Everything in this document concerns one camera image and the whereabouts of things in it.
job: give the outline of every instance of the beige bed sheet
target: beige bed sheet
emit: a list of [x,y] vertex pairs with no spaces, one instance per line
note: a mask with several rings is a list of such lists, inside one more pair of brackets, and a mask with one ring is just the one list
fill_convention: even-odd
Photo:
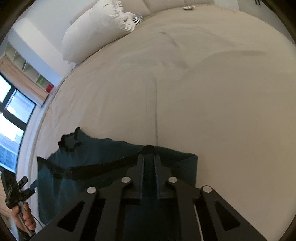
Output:
[[49,157],[78,126],[96,138],[194,153],[197,186],[212,186],[276,241],[296,213],[295,66],[295,46],[245,13],[157,13],[65,80],[35,156]]

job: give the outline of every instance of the black window frame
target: black window frame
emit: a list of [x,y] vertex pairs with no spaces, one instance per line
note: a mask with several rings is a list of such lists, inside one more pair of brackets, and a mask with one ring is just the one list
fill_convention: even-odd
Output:
[[[20,149],[21,149],[21,146],[22,146],[22,141],[24,139],[24,135],[25,135],[25,131],[26,131],[26,128],[27,128],[27,123],[21,121],[19,118],[17,118],[16,116],[14,116],[12,113],[10,113],[7,109],[6,109],[6,106],[8,105],[8,103],[10,103],[14,93],[16,91],[19,91],[21,94],[23,94],[26,98],[28,98],[32,103],[34,103],[34,108],[29,116],[29,119],[28,119],[28,123],[31,119],[31,116],[36,108],[36,103],[34,101],[32,101],[29,97],[27,97],[24,93],[22,93],[20,90],[18,90],[1,72],[0,72],[0,76],[10,85],[10,90],[8,91],[6,97],[4,98],[3,102],[0,102],[0,112],[3,114],[3,116],[9,120],[12,124],[14,124],[15,126],[17,126],[18,128],[20,128],[24,133],[23,133],[23,136],[22,136],[22,140],[20,142],[20,147],[18,149],[18,153],[17,153],[17,163],[16,163],[16,169],[15,169],[15,173],[17,172],[17,165],[18,165],[18,160],[19,160],[19,155],[20,155]],[[6,171],[9,171],[11,172],[10,170],[7,170],[5,167],[2,167],[0,166],[0,171],[3,171],[3,170],[6,170]]]

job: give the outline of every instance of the cable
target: cable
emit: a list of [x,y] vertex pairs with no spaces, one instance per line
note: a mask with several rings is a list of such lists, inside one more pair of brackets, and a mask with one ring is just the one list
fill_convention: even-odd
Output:
[[41,222],[39,222],[39,220],[37,219],[37,218],[35,218],[33,215],[32,215],[32,217],[40,224],[40,226],[42,227],[42,228],[44,228],[43,227],[43,225],[41,224]]

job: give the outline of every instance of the black and white striped cloth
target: black and white striped cloth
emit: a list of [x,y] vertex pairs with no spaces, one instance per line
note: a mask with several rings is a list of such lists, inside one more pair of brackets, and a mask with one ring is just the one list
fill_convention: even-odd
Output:
[[133,17],[133,21],[135,24],[142,23],[144,21],[144,18],[141,16],[141,14],[137,14],[136,16]]

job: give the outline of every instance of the silver screw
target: silver screw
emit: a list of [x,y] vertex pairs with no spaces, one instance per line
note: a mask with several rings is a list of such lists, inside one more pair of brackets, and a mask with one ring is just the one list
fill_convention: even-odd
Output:
[[206,193],[210,193],[212,191],[212,188],[210,186],[204,186],[202,189]]
[[168,181],[169,181],[170,183],[176,183],[176,182],[178,181],[178,179],[177,179],[176,177],[170,177],[170,178],[168,179]]
[[123,178],[121,179],[121,181],[122,181],[123,183],[129,183],[129,182],[131,181],[131,178],[130,178],[130,177],[123,177]]
[[88,192],[89,194],[93,194],[93,193],[96,192],[96,188],[95,188],[95,187],[89,187],[89,188],[87,189],[87,192]]

